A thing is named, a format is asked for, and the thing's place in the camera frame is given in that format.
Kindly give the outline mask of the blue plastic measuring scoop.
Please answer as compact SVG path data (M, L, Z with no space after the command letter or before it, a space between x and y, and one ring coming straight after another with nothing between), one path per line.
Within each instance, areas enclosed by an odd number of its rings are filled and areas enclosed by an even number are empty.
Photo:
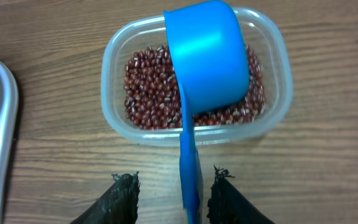
M249 66L237 17L224 1L165 11L168 48L180 91L180 180L190 224L201 221L202 173L193 115L239 101L248 90Z

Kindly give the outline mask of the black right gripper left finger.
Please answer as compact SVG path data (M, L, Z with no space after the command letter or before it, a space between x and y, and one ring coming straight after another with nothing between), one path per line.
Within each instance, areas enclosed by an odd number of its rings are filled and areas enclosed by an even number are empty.
M140 193L138 173L112 174L112 186L71 224L135 224Z

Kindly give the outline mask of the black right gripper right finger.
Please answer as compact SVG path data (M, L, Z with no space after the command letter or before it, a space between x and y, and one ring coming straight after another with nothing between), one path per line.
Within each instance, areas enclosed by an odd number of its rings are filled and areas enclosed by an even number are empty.
M214 169L207 214L211 224L274 224L230 183L234 176L227 169Z

